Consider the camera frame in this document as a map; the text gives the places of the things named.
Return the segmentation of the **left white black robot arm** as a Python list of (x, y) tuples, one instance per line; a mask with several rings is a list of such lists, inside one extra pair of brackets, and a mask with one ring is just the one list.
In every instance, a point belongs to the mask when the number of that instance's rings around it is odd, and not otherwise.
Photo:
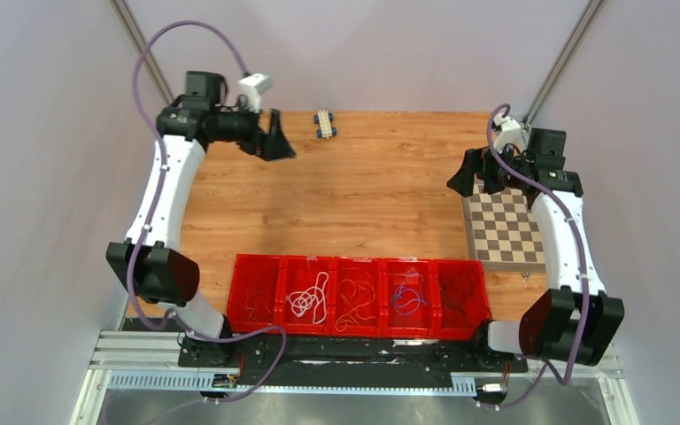
[(270, 112), (269, 128), (260, 126), (262, 97), (273, 87), (265, 73), (245, 73), (233, 105), (219, 73), (189, 71), (185, 91), (162, 109), (152, 125), (155, 152), (142, 203), (120, 242), (111, 242), (106, 259), (127, 290), (131, 305), (162, 305), (161, 321), (148, 318), (151, 330), (174, 320), (190, 340), (203, 341), (201, 354), (224, 367), (236, 353), (235, 338), (224, 313), (214, 309), (199, 289), (197, 262), (180, 251), (186, 204), (205, 154), (212, 143), (235, 143), (263, 161), (295, 158), (282, 132), (281, 113)]

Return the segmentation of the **red bin middle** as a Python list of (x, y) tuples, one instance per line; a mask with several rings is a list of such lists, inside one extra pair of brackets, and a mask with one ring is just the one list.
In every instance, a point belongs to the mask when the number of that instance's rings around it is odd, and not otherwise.
[(336, 263), (333, 336), (381, 338), (385, 301), (380, 263), (340, 258)]

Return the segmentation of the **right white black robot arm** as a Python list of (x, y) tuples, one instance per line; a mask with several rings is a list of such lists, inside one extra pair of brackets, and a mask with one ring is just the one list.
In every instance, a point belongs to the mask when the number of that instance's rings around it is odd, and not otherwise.
[(470, 345), (481, 369), (493, 369), (506, 353), (597, 365), (625, 316), (624, 303), (608, 295), (593, 264), (583, 226), (583, 186), (564, 168), (566, 133), (496, 125), (483, 148), (469, 149), (449, 189), (475, 193), (475, 180), (493, 195), (517, 189), (537, 222), (545, 252), (547, 289), (518, 321), (487, 321)]

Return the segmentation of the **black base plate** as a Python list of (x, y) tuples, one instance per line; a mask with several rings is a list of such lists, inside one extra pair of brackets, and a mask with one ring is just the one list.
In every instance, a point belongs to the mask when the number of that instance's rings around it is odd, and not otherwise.
[(233, 368), (240, 384), (443, 389), (452, 377), (525, 373), (528, 365), (469, 341), (258, 335), (216, 344), (179, 334), (181, 367)]

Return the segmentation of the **white blue toy car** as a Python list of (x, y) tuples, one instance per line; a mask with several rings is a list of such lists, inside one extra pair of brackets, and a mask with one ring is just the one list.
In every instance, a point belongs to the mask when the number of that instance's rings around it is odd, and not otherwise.
[(337, 130), (333, 126), (334, 115), (327, 110), (319, 110), (313, 116), (314, 123), (318, 126), (316, 135), (318, 138), (330, 139), (337, 135)]

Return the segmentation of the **wooden chessboard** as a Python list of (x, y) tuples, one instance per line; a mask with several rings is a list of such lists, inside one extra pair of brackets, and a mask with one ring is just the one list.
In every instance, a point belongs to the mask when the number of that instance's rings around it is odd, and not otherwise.
[(468, 257), (491, 270), (542, 273), (545, 253), (536, 220), (522, 193), (488, 194), (477, 180), (473, 195), (461, 199)]

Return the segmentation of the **red bin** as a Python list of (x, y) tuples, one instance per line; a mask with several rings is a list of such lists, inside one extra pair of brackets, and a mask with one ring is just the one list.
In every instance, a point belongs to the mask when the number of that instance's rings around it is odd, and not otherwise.
[(278, 304), (283, 307), (285, 330), (292, 335), (329, 335), (333, 259), (285, 256), (281, 261)]
[(336, 263), (333, 336), (381, 338), (385, 301), (380, 263), (340, 258)]
[(382, 288), (385, 337), (430, 338), (436, 334), (440, 312), (429, 262), (386, 260)]
[(478, 260), (437, 259), (437, 288), (441, 321), (436, 336), (443, 340), (468, 340), (491, 318), (483, 264)]
[(282, 257), (275, 255), (236, 255), (226, 312), (234, 333), (286, 324), (283, 307), (278, 304), (281, 261)]

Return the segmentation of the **red bin rightmost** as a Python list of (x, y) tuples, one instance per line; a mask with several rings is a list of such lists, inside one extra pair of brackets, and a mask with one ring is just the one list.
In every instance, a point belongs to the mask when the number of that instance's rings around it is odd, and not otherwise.
[(443, 340), (468, 340), (491, 318), (483, 264), (478, 260), (437, 259), (437, 288), (441, 321), (436, 336)]

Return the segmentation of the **aluminium frame rail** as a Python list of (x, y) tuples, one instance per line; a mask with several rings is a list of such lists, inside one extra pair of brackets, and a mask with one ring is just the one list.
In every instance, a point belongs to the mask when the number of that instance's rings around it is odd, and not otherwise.
[[(182, 369), (176, 332), (102, 331), (89, 369), (173, 371)], [(574, 366), (574, 377), (623, 379), (624, 372), (612, 346), (595, 367)]]

